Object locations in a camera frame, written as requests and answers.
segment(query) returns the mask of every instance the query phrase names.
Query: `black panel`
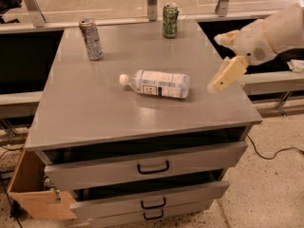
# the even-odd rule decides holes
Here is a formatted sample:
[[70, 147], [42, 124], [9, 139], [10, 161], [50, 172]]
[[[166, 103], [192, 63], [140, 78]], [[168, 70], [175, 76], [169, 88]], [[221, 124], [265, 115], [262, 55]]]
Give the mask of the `black panel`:
[[62, 31], [0, 35], [0, 94], [41, 91]]

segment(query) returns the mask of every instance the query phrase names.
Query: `green soda can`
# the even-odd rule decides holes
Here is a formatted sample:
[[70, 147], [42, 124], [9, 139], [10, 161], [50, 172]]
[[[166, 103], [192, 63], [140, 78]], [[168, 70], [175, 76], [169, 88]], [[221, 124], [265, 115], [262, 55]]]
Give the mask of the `green soda can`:
[[176, 3], [167, 3], [162, 11], [162, 34], [173, 38], [178, 33], [179, 6]]

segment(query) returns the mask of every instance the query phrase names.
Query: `bottle cap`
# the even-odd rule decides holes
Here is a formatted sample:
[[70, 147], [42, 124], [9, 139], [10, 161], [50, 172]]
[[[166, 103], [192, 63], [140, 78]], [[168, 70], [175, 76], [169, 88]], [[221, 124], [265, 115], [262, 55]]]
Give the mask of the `bottle cap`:
[[120, 84], [123, 86], [127, 86], [129, 83], [129, 76], [127, 76], [126, 74], [121, 74], [120, 76]]

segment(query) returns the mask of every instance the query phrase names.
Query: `cabinet top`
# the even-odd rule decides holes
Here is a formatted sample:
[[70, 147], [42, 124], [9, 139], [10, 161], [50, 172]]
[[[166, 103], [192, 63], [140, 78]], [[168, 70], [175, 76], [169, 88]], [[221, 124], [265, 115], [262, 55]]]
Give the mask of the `cabinet top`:
[[[28, 134], [27, 150], [261, 122], [238, 84], [208, 93], [207, 85], [222, 60], [196, 21], [179, 21], [174, 39], [162, 36], [159, 22], [103, 26], [98, 31], [104, 56], [89, 61], [80, 30], [65, 30]], [[122, 73], [139, 69], [189, 75], [188, 97], [145, 96], [120, 85]]]

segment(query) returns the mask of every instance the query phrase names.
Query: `black cable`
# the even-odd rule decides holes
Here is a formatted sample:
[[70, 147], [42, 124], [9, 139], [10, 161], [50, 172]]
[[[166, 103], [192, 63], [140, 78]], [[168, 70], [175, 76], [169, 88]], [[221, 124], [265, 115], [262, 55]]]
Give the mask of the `black cable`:
[[4, 152], [2, 153], [2, 155], [0, 156], [0, 160], [1, 160], [1, 158], [2, 158], [5, 154], [7, 154], [8, 152], [22, 150], [22, 149], [23, 149], [23, 146], [20, 147], [20, 148], [13, 148], [13, 149], [5, 148], [5, 149], [7, 149], [7, 150], [4, 151]]
[[[4, 182], [3, 182], [1, 173], [0, 173], [0, 181], [1, 181], [2, 186], [3, 186], [3, 188], [4, 188], [4, 192], [6, 193], [6, 196], [7, 196], [7, 198], [8, 198], [9, 206], [10, 206], [10, 208], [12, 209], [12, 205], [13, 205], [13, 204], [12, 204], [11, 201], [10, 201], [10, 196], [9, 196], [9, 194], [8, 194], [7, 187], [6, 187], [6, 185], [4, 184]], [[20, 223], [20, 221], [19, 221], [19, 218], [18, 218], [18, 217], [14, 217], [14, 218], [16, 219], [17, 223], [19, 224], [19, 227], [20, 227], [20, 228], [23, 228], [22, 225], [21, 225], [21, 223]]]
[[283, 148], [283, 149], [278, 150], [272, 157], [264, 157], [264, 156], [262, 156], [261, 154], [259, 154], [259, 153], [257, 152], [256, 144], [254, 143], [254, 141], [252, 140], [252, 138], [250, 138], [249, 135], [247, 135], [247, 137], [248, 137], [248, 139], [250, 140], [250, 142], [253, 144], [256, 153], [257, 153], [262, 159], [264, 159], [264, 160], [273, 160], [273, 159], [276, 157], [276, 155], [277, 155], [278, 153], [283, 152], [283, 151], [287, 151], [287, 150], [295, 150], [295, 151], [299, 152], [300, 154], [304, 155], [304, 151], [303, 151], [303, 150], [298, 149], [298, 148], [296, 148], [296, 147], [290, 147], [290, 148]]
[[19, 148], [7, 148], [5, 147], [4, 145], [0, 145], [0, 148], [4, 148], [5, 150], [8, 150], [8, 151], [16, 151], [16, 150], [21, 150], [24, 146], [22, 145], [21, 147]]

